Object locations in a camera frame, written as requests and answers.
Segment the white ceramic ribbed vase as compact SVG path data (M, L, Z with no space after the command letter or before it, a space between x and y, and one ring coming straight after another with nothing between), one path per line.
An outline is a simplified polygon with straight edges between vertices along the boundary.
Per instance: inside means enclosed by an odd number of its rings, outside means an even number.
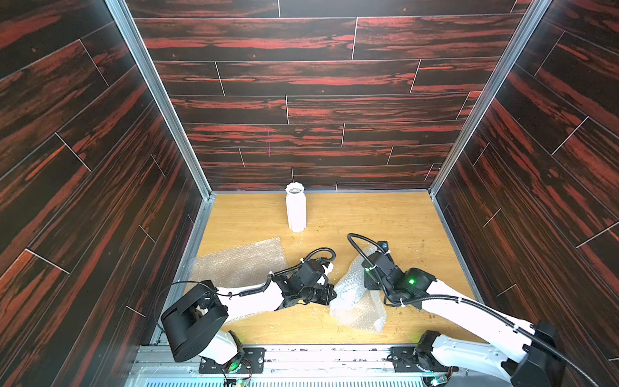
M285 187L288 225L292 232L303 232L307 225L305 187L291 182Z

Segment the bubble wrap sheet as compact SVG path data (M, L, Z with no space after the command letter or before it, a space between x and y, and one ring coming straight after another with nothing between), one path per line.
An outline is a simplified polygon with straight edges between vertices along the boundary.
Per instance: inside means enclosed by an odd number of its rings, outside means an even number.
M270 272L288 268L280 238L232 248L195 259L189 279L210 280L216 287L260 285Z
M344 326L379 334L385 327L387 314L380 292L368 290L364 285L363 262L364 258L358 255L335 285L337 297L330 303L330 316Z

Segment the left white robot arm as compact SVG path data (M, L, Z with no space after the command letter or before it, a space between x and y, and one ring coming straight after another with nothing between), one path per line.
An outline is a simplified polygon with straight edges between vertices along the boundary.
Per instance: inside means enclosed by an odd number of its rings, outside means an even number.
M331 258L307 257L270 273L262 285L217 288L211 281L198 282L161 315L174 361L200 356L219 365L240 362L243 345L223 325L298 304L329 305L337 297L328 278L333 268Z

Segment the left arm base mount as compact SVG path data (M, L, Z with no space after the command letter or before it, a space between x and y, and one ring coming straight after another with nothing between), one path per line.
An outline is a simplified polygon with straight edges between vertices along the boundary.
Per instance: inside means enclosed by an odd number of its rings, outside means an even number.
M266 349L244 346L234 332L220 331L198 356L200 374L261 374Z

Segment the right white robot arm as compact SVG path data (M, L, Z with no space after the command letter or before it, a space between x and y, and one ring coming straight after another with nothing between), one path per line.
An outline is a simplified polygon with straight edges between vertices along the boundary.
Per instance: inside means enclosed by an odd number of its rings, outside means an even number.
M410 354L399 361L438 376L432 386L444 385L457 369L476 371L512 386L560 386L567 362L557 353L556 330L547 323L534 325L481 304L453 290L421 269L402 271L385 241L376 251L363 253L364 285L380 290L389 306L413 306L443 317L481 341L456 340L427 331Z

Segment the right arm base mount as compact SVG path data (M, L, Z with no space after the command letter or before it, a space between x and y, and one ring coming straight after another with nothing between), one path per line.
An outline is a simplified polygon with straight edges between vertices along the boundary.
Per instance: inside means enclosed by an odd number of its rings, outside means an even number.
M391 347L387 360L393 364L395 372L443 372L450 377L452 367L446 367L432 354L439 332L426 331L420 341L409 347Z

